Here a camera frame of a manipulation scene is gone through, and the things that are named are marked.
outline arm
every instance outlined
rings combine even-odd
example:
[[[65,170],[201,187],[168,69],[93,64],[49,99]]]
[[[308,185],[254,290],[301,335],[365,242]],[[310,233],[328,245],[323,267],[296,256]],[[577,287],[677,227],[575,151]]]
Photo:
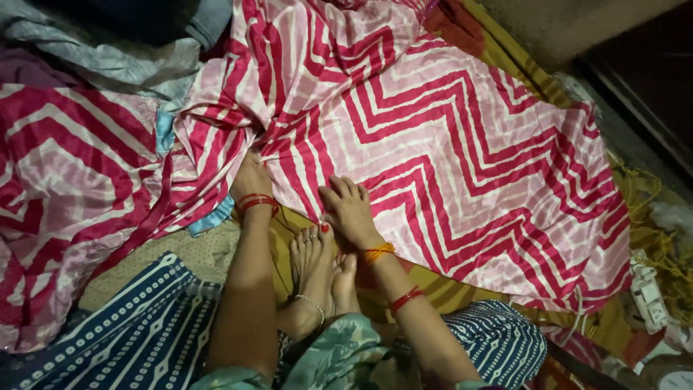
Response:
[[[248,153],[231,187],[238,201],[246,194],[272,195],[272,181],[256,156]],[[277,369],[277,320],[270,254],[271,205],[249,208],[243,219],[236,258],[209,341],[207,371],[229,366],[251,368],[271,381]]]
[[[373,222],[368,191],[346,177],[331,176],[330,182],[335,190],[319,189],[326,209],[331,211],[324,219],[361,251],[384,244]],[[389,253],[378,258],[373,272],[389,302],[414,288],[399,261]],[[409,301],[395,319],[424,373],[434,373],[451,384],[481,380],[467,352],[425,297]]]

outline purple cloth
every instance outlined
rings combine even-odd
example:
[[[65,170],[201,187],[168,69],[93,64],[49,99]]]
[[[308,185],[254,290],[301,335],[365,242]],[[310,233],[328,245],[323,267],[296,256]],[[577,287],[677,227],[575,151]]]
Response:
[[[0,83],[56,88],[82,86],[74,77],[54,70],[46,61],[23,48],[0,46]]]

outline beige dotted fabric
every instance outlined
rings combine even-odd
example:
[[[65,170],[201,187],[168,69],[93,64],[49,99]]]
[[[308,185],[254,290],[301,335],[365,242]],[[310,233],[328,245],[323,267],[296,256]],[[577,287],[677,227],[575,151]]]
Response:
[[[149,241],[132,251],[118,265],[92,280],[80,299],[79,308],[89,311],[100,309],[166,251],[178,255],[199,279],[223,284],[239,239],[238,222],[224,221],[197,238],[192,238],[188,230],[183,229]]]

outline orange thread bracelet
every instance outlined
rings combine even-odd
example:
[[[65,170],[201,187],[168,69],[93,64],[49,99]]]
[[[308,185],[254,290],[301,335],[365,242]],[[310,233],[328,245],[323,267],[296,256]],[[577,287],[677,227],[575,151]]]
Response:
[[[419,289],[419,286],[415,286],[411,291],[408,293],[404,294],[401,296],[399,299],[395,300],[391,305],[390,305],[390,311],[392,312],[392,315],[394,316],[395,313],[397,313],[398,310],[402,308],[402,306],[406,305],[407,302],[410,300],[416,298],[417,296],[423,295],[423,291]]]
[[[241,215],[245,214],[245,211],[249,208],[257,205],[271,205],[272,206],[272,218],[279,212],[279,203],[269,195],[265,194],[248,194],[238,200],[238,211]]]
[[[394,245],[392,245],[389,242],[386,242],[383,245],[380,245],[373,249],[366,249],[365,251],[363,251],[363,261],[366,262],[366,264],[368,264],[369,266],[373,265],[376,263],[378,258],[385,253],[391,253],[394,255]]]

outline forearm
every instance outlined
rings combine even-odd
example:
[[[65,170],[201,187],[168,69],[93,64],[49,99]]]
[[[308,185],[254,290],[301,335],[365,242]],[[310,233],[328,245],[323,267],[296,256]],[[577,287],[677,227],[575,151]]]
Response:
[[[245,366],[271,380],[277,367],[277,324],[269,224],[272,209],[245,215],[211,335],[207,370]]]
[[[372,269],[389,302],[414,288],[394,255],[381,255]],[[480,380],[466,351],[425,297],[412,299],[394,318],[424,372],[449,383]]]

